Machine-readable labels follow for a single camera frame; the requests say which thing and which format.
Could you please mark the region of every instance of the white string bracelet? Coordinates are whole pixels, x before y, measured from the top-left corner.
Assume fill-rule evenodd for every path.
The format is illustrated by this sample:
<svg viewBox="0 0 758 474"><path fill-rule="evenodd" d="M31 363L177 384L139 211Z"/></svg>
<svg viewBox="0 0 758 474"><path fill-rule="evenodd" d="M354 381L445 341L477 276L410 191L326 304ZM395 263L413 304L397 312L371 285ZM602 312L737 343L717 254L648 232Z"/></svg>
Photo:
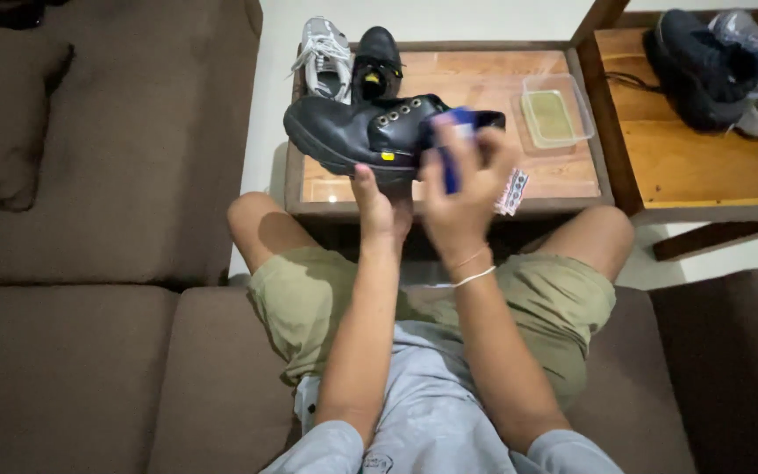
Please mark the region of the white string bracelet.
<svg viewBox="0 0 758 474"><path fill-rule="evenodd" d="M491 273L491 272L492 272L493 270L495 270L495 269L496 269L496 267L495 267L495 266L491 266L490 268L488 268L487 270L485 270L485 271L483 271L483 272L479 273L478 275L473 275L473 276L470 276L469 278L464 278L463 280L461 280L461 282L460 282L459 284L453 284L453 285L452 285L452 287L459 287L459 286L461 286L461 285L463 285L463 284L468 284L468 283L470 283L472 280L475 280L475 279L476 279L476 278L478 278L478 277L482 277L482 276L484 276L484 275L487 275L488 273Z"/></svg>

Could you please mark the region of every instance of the hand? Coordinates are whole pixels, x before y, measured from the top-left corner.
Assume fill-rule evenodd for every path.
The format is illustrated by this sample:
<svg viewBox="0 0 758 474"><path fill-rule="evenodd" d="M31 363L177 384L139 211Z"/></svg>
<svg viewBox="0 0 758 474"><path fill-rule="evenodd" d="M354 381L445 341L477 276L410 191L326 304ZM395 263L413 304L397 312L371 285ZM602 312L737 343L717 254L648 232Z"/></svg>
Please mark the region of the hand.
<svg viewBox="0 0 758 474"><path fill-rule="evenodd" d="M450 116L437 115L433 120L439 143L455 161L460 189L447 194L440 155L434 148L428 150L420 170L425 182L424 221L429 239L451 270L487 244L493 205L504 190L519 150L498 128L479 130L476 146L456 133Z"/></svg>
<svg viewBox="0 0 758 474"><path fill-rule="evenodd" d="M414 218L411 183L379 190L373 170L356 165L351 184L361 214L362 244L391 244L400 255Z"/></svg>

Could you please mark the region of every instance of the forearm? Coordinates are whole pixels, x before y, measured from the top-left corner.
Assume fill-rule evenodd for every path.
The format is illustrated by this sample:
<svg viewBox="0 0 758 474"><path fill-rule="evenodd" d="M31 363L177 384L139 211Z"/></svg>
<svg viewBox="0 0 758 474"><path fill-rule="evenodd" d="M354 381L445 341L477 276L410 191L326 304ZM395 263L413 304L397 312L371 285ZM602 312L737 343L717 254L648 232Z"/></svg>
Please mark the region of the forearm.
<svg viewBox="0 0 758 474"><path fill-rule="evenodd" d="M489 251L453 281L490 267ZM480 276L455 292L464 337L464 354L488 415L513 450L526 453L547 431L569 429L552 386L523 341L504 302L495 275Z"/></svg>
<svg viewBox="0 0 758 474"><path fill-rule="evenodd" d="M382 411L393 346L399 254L363 242L350 307L335 333L318 394L316 424L344 420L370 445Z"/></svg>

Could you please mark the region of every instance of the khaki shorts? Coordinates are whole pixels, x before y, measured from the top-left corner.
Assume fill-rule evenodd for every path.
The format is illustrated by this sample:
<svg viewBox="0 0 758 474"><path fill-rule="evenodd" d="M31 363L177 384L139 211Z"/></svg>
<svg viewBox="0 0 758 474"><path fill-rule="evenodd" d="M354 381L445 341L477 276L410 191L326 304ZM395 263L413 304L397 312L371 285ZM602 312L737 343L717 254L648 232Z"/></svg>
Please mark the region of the khaki shorts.
<svg viewBox="0 0 758 474"><path fill-rule="evenodd" d="M286 359L285 378L296 384L320 374L343 312L350 304L356 265L318 247L272 257L253 275L251 295L271 338ZM613 285L577 260L546 254L514 255L496 277L516 326L569 406L586 383L590 337L616 304ZM423 320L458 329L451 297L412 305L397 298L397 320Z"/></svg>

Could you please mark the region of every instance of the floor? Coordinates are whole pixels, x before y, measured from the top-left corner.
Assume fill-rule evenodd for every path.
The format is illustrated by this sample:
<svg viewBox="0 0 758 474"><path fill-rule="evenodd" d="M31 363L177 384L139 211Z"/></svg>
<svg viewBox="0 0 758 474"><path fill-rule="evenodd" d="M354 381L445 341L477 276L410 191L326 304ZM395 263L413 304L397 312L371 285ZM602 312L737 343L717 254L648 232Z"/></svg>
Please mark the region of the floor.
<svg viewBox="0 0 758 474"><path fill-rule="evenodd" d="M352 41L374 25L388 28L398 40L569 40L592 0L443 0L434 8L430 0L384 0L382 7L365 15L364 5L351 0L260 0L265 26L259 46L254 100L248 129L247 151L241 190L268 192L283 199L286 133L282 113L290 102L293 62L300 28L306 19L323 15ZM628 10L658 10L671 7L714 9L758 7L758 0L632 0ZM637 244L619 276L618 284L650 289L683 284L758 268L758 241L736 245L676 263L658 263L650 244L670 235L694 229L681 223L637 229ZM231 277L247 273L247 265L233 249ZM439 274L430 268L404 268L404 273Z"/></svg>

